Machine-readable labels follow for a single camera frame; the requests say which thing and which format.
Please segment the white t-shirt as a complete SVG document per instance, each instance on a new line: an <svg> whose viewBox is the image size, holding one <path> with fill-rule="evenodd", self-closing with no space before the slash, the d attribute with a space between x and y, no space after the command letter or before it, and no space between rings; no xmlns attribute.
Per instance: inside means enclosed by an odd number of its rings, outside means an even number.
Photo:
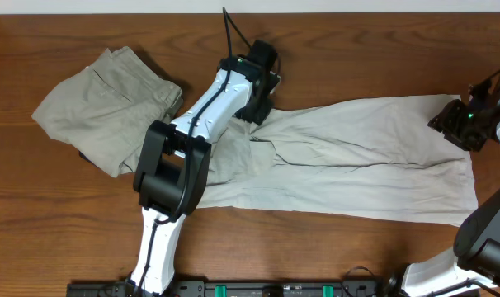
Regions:
<svg viewBox="0 0 500 297"><path fill-rule="evenodd" d="M428 126L449 95L345 101L233 119L200 207L460 225L478 206L470 155Z"/></svg>

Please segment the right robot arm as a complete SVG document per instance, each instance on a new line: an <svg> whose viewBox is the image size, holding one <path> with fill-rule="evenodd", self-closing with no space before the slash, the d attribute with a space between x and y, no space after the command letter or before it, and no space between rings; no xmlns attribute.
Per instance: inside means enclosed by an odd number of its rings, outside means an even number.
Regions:
<svg viewBox="0 0 500 297"><path fill-rule="evenodd" d="M500 70L469 89L469 101L451 101L429 127L464 151L488 139L500 144ZM500 189L460 226L453 247L413 263L380 287L378 296L496 295L500 288Z"/></svg>

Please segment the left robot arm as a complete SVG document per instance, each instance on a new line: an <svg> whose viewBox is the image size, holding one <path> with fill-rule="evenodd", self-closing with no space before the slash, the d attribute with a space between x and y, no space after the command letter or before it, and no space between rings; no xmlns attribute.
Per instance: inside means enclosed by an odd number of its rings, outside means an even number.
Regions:
<svg viewBox="0 0 500 297"><path fill-rule="evenodd" d="M258 125L267 118L281 82L277 59L272 45L255 40L247 54L220 60L215 80L185 114L148 127L134 175L144 228L129 296L160 296L172 283L177 242L204 194L212 145L232 117Z"/></svg>

